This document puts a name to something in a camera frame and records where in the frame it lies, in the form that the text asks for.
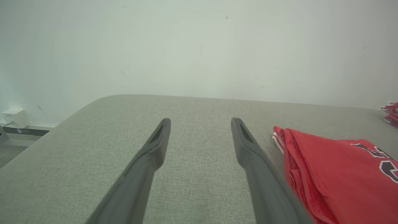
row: white electrical socket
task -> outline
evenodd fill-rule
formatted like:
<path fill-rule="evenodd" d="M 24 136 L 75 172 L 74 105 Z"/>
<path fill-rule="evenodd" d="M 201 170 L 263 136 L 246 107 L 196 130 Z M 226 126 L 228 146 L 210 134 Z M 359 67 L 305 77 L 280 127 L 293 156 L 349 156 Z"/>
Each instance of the white electrical socket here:
<path fill-rule="evenodd" d="M 30 125 L 25 110 L 9 109 L 2 112 L 4 119 L 7 123 L 13 122 L 16 128 L 26 128 Z"/>

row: folded clothing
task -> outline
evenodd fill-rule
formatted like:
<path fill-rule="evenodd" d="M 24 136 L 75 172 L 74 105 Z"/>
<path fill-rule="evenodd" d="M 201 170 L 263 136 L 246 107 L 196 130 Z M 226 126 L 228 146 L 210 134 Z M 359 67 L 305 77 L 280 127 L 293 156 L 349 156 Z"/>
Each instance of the folded clothing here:
<path fill-rule="evenodd" d="M 371 142 L 274 127 L 290 187 L 319 224 L 398 223 L 398 162 Z"/>
<path fill-rule="evenodd" d="M 388 102 L 387 106 L 381 106 L 380 110 L 388 115 L 384 117 L 384 121 L 398 127 L 398 102 Z"/>

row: jersey lettering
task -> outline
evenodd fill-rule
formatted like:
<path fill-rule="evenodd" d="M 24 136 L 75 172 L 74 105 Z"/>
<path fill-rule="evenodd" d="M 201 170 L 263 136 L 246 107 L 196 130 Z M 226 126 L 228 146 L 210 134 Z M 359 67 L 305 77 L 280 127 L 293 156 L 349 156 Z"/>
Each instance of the jersey lettering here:
<path fill-rule="evenodd" d="M 378 158 L 387 158 L 387 159 L 392 159 L 387 153 L 385 153 L 383 150 L 381 150 L 379 147 L 375 146 L 375 150 L 371 150 L 368 147 L 362 145 L 362 144 L 351 144 L 351 145 L 355 145 L 358 146 L 360 148 L 365 149 L 366 151 L 368 151 L 370 154 L 373 155 L 373 157 L 378 157 Z"/>
<path fill-rule="evenodd" d="M 380 163 L 380 170 L 387 175 L 389 178 L 392 179 L 392 181 L 398 183 L 398 177 L 394 173 L 398 171 L 398 169 L 394 166 L 394 164 L 391 161 L 381 161 Z"/>

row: gray upholstered bench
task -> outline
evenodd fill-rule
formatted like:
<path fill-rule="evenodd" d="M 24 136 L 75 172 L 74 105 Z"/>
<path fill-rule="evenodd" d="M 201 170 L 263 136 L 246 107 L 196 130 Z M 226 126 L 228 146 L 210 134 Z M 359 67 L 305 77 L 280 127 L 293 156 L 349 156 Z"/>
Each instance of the gray upholstered bench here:
<path fill-rule="evenodd" d="M 230 120 L 241 118 L 284 175 L 273 126 L 364 138 L 398 158 L 398 129 L 377 110 L 152 95 L 99 99 L 0 169 L 0 223 L 84 223 L 163 118 L 172 129 L 144 223 L 255 223 Z"/>

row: red jersey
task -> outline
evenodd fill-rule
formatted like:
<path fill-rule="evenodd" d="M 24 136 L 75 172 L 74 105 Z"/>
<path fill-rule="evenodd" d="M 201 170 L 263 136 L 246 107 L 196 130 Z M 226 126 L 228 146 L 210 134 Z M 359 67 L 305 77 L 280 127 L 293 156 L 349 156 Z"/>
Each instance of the red jersey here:
<path fill-rule="evenodd" d="M 398 223 L 398 162 L 371 142 L 274 127 L 290 187 L 315 223 Z"/>

